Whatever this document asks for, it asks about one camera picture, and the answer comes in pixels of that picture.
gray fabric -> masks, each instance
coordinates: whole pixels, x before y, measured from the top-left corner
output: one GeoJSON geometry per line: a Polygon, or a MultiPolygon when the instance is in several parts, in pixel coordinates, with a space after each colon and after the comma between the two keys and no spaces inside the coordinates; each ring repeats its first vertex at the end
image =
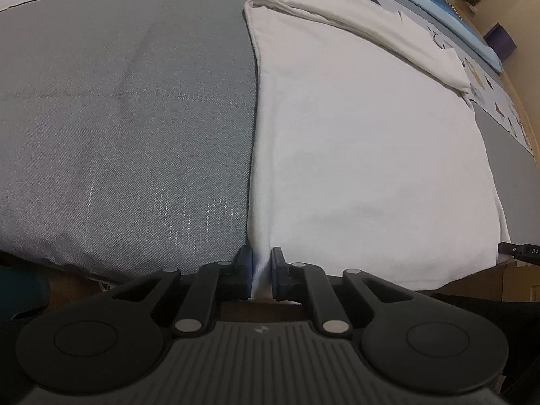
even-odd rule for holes
{"type": "Polygon", "coordinates": [[[474,110],[510,238],[540,245],[540,174],[534,157],[486,111],[477,105],[474,110]]]}
{"type": "Polygon", "coordinates": [[[245,0],[42,0],[0,13],[0,249],[111,280],[246,242],[245,0]]]}

bed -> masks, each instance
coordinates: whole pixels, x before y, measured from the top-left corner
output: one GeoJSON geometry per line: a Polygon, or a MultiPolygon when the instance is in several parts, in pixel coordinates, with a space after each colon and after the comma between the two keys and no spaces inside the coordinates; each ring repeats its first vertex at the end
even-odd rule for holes
{"type": "MultiPolygon", "coordinates": [[[[511,239],[540,243],[538,172],[496,69],[417,2],[369,1],[456,50],[511,239]]],[[[122,282],[249,241],[245,2],[0,0],[2,251],[122,282]]]]}

logo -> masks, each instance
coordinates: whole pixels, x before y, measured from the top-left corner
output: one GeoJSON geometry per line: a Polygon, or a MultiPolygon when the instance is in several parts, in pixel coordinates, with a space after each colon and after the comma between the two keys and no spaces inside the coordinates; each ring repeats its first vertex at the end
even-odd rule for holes
{"type": "Polygon", "coordinates": [[[267,328],[266,326],[257,326],[254,328],[254,331],[257,332],[257,333],[260,333],[261,335],[265,334],[266,332],[268,332],[270,329],[267,328]]]}

white towel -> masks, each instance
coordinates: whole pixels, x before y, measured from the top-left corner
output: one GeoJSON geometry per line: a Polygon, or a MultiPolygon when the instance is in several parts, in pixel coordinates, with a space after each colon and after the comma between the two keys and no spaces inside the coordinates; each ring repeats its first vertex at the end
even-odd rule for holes
{"type": "Polygon", "coordinates": [[[411,289],[494,266],[508,230],[455,52],[367,0],[249,0],[245,13],[254,293],[275,246],[411,289]]]}

wall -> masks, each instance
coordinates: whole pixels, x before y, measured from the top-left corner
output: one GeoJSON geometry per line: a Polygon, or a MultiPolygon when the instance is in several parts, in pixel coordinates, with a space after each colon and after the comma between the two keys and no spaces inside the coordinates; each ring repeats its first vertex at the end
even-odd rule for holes
{"type": "Polygon", "coordinates": [[[498,22],[517,45],[517,50],[504,61],[503,67],[539,139],[540,0],[482,0],[476,8],[472,22],[482,35],[498,22]]]}

